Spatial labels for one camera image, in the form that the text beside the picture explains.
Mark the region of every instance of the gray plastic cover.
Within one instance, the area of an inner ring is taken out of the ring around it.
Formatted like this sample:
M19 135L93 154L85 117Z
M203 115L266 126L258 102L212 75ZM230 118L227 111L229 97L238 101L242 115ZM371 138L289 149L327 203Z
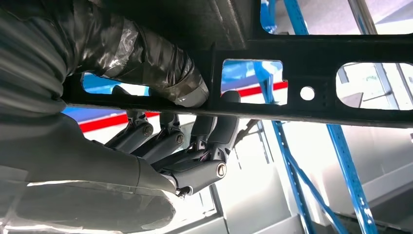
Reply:
M158 190L91 181L0 179L0 233L122 234L170 224L181 200Z

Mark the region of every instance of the ceiling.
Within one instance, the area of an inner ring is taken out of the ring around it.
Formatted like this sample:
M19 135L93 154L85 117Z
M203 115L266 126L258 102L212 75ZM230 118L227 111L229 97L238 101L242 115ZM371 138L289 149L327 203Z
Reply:
M310 34L358 34L347 0L298 0ZM375 22L403 8L412 0L366 0ZM406 9L413 12L413 7ZM278 32L293 33L283 0L276 3Z

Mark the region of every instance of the window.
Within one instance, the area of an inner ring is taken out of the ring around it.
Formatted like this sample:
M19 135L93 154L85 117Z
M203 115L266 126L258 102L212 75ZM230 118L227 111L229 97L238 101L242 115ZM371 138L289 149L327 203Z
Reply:
M386 72L381 63L348 63L338 71L337 94L342 98L363 93L360 107L365 109L399 109L398 101L407 108L408 103L403 101L402 94L394 94L392 87L398 86L389 81Z

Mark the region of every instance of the joint screw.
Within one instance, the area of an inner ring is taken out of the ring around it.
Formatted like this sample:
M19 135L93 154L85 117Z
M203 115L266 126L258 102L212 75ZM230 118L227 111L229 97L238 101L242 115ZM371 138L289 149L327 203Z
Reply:
M218 164L217 167L217 176L219 178L223 178L226 174L226 165L224 163Z
M144 135L144 136L149 137L150 135L152 135L152 133L153 133L153 127L152 127L152 125L146 125L146 126L143 128L143 135Z
M182 145L185 141L185 136L183 134L179 134L176 136L175 140L178 145Z

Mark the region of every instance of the rectangular opening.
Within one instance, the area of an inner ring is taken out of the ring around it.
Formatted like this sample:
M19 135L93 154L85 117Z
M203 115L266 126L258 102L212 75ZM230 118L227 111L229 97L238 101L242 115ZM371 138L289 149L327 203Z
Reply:
M348 63L337 72L337 96L363 109L412 110L413 67L406 63Z
M274 101L264 95L266 89L270 90ZM287 82L282 80L282 63L278 60L225 60L221 91L228 90L238 91L241 103L287 103Z

